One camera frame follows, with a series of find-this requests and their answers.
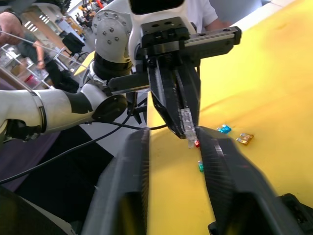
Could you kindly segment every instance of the blue fuse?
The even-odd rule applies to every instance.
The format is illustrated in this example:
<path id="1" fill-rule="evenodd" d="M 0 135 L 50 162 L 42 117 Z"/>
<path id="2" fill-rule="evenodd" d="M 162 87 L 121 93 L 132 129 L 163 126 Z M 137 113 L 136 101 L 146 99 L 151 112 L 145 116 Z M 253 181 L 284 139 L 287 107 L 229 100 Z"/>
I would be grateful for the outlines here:
<path id="1" fill-rule="evenodd" d="M 217 130 L 223 134 L 227 134 L 231 131 L 231 128 L 226 125 L 222 125 L 222 128 L 217 128 Z"/>

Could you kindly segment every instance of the black cable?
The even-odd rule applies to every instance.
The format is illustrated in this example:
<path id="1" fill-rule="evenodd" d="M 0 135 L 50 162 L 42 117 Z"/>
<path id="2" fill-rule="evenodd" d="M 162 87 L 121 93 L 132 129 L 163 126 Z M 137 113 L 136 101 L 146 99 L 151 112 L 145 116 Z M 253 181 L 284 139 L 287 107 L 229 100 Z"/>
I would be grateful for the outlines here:
<path id="1" fill-rule="evenodd" d="M 136 106 L 136 104 L 135 104 L 135 102 L 133 102 L 131 111 L 129 112 L 129 114 L 127 115 L 127 117 L 125 118 L 125 120 L 122 122 L 121 125 L 124 125 L 124 124 L 131 118 L 132 113 L 133 113 L 133 111 L 134 111 L 134 109 L 135 109 L 135 106 Z M 117 127 L 116 129 L 112 130 L 111 132 L 107 133 L 107 134 L 104 135 L 104 136 L 101 136 L 101 137 L 99 137 L 99 138 L 97 138 L 97 139 L 88 141 L 88 142 L 83 143 L 83 144 L 81 144 L 81 145 L 79 145 L 79 146 L 73 147 L 73 148 L 71 148 L 71 149 L 69 149 L 69 150 L 67 150 L 67 151 L 65 151 L 65 152 L 63 152 L 63 153 L 61 153 L 61 154 L 59 154 L 59 155 L 57 155 L 57 156 L 51 158 L 50 160 L 48 160 L 48 161 L 46 161 L 46 162 L 44 162 L 44 163 L 41 163 L 41 164 L 39 164 L 39 165 L 37 165 L 37 166 L 34 166 L 33 168 L 30 168 L 30 169 L 28 169 L 28 170 L 26 170 L 26 171 L 24 171 L 24 172 L 21 172 L 21 173 L 19 173 L 19 174 L 16 174 L 16 175 L 14 175 L 14 176 L 11 176 L 11 177 L 9 177 L 9 178 L 7 178 L 7 179 L 1 180 L 1 181 L 0 181 L 0 185 L 5 184 L 5 183 L 8 183 L 8 182 L 10 182 L 10 181 L 12 181 L 12 180 L 16 180 L 16 179 L 18 179 L 18 178 L 20 178 L 20 177 L 22 177 L 22 176 L 24 176 L 24 175 L 27 175 L 27 174 L 29 174 L 29 173 L 35 171 L 35 170 L 38 170 L 38 169 L 44 167 L 45 165 L 47 165 L 47 164 L 49 164 L 49 163 L 51 163 L 51 162 L 54 162 L 55 160 L 59 159 L 60 157 L 66 155 L 67 153 L 73 152 L 73 151 L 75 151 L 75 150 L 77 150 L 77 149 L 80 149 L 80 148 L 82 148 L 82 147 L 85 147 L 85 146 L 87 146 L 87 145 L 89 145 L 89 144 L 92 144 L 92 143 L 95 143 L 95 142 L 97 142 L 97 141 L 99 141 L 99 140 L 102 140 L 102 139 L 104 139 L 104 138 L 106 138 L 106 137 L 112 135 L 113 133 L 115 133 L 116 131 L 118 131 L 118 130 L 121 129 L 121 128 L 122 128 L 122 126 L 119 126 L 119 127 Z"/>
<path id="2" fill-rule="evenodd" d="M 122 123 L 117 123 L 117 122 L 107 122 L 107 124 L 111 124 L 111 125 L 115 125 L 115 126 L 120 126 L 120 127 L 126 127 L 129 129 L 134 129 L 134 130 L 140 130 L 142 129 L 142 127 L 137 127 L 137 126 L 130 126 L 130 125 L 125 125 Z M 167 127 L 167 125 L 162 125 L 162 126 L 156 126 L 156 127 L 148 127 L 150 130 L 154 131 L 154 130 L 159 130 L 162 129 L 164 127 Z"/>

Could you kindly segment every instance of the green fuse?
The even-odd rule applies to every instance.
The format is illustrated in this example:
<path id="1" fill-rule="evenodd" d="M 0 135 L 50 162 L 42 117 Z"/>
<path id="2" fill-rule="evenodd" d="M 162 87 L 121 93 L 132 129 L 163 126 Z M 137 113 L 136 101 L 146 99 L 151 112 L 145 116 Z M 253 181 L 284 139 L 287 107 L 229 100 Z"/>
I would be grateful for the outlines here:
<path id="1" fill-rule="evenodd" d="M 204 171 L 202 161 L 198 161 L 198 167 L 199 167 L 200 172 Z"/>

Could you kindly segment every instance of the human hand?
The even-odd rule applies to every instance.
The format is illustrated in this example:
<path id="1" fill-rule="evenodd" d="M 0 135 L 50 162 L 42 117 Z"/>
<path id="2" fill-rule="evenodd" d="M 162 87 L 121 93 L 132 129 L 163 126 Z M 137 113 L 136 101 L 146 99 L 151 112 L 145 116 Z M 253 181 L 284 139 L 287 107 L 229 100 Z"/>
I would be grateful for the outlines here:
<path id="1" fill-rule="evenodd" d="M 43 70 L 45 68 L 45 63 L 44 61 L 39 61 L 38 64 L 37 64 L 37 68 L 39 70 Z"/>
<path id="2" fill-rule="evenodd" d="M 21 25 L 21 22 L 15 15 L 9 12 L 3 12 L 0 14 L 0 30 L 18 36 L 20 38 L 24 37 L 23 25 Z M 10 45 L 16 45 L 20 43 L 20 39 L 1 32 L 0 46 L 6 43 Z"/>

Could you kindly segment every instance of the yellow table surface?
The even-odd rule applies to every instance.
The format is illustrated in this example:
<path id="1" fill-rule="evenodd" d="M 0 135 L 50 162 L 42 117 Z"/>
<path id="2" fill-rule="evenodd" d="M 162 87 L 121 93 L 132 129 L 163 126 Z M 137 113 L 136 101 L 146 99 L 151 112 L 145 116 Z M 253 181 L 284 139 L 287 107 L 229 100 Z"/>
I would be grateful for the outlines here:
<path id="1" fill-rule="evenodd" d="M 74 76 L 77 76 L 77 75 L 81 74 L 83 71 L 85 71 L 85 69 L 86 69 L 85 67 L 88 67 L 88 65 L 90 64 L 90 62 L 93 60 L 93 58 L 94 58 L 94 53 L 95 53 L 95 51 L 91 52 L 91 53 L 85 58 L 85 60 L 84 60 L 83 63 L 82 63 L 83 66 L 80 66 L 80 67 L 78 68 L 78 70 L 76 70 Z"/>
<path id="2" fill-rule="evenodd" d="M 278 195 L 313 207 L 313 0 L 298 0 L 245 32 L 227 55 L 201 62 L 200 125 L 255 135 L 240 150 Z M 148 125 L 163 124 L 148 107 Z M 214 215 L 199 149 L 168 129 L 150 141 L 149 235 L 208 235 Z"/>

